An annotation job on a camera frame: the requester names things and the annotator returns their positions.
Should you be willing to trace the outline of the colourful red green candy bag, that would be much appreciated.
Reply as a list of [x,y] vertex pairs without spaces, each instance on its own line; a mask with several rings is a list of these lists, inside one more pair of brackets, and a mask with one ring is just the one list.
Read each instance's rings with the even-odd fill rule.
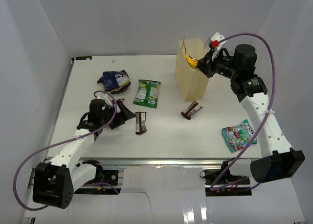
[[229,150],[234,153],[243,149],[254,136],[254,129],[247,119],[241,124],[222,128],[222,136]]

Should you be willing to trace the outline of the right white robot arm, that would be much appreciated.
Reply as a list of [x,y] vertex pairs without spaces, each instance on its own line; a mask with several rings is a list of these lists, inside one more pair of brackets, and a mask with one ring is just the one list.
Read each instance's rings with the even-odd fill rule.
[[232,56],[226,48],[211,44],[211,49],[198,61],[197,67],[207,77],[219,74],[230,79],[230,86],[247,112],[254,128],[262,157],[257,160],[224,161],[218,178],[233,184],[238,178],[252,177],[260,184],[291,178],[305,160],[301,150],[295,150],[284,136],[271,109],[273,96],[261,77],[255,74],[257,54],[251,45],[236,46]]

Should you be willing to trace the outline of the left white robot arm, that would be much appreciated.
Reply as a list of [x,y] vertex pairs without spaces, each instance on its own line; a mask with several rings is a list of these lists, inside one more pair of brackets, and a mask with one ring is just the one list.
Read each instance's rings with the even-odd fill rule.
[[33,201],[65,209],[76,190],[83,185],[101,183],[104,178],[102,164],[93,159],[79,160],[104,127],[115,129],[132,118],[135,118],[135,113],[120,100],[91,100],[89,111],[81,117],[73,140],[47,163],[41,162],[36,166]]

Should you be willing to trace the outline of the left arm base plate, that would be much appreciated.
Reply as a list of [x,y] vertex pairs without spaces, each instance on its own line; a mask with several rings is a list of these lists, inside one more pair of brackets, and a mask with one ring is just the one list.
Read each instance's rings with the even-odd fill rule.
[[97,175],[96,182],[108,183],[112,186],[117,186],[118,177],[119,177],[118,170],[103,170],[102,172],[99,172],[99,175]]

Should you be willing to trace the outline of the yellow M&M's packet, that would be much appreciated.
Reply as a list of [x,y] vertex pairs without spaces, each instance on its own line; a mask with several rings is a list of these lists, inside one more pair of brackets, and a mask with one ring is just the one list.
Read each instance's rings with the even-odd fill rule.
[[185,54],[185,59],[191,68],[195,69],[197,67],[198,59],[196,59],[193,56],[190,56],[188,54]]

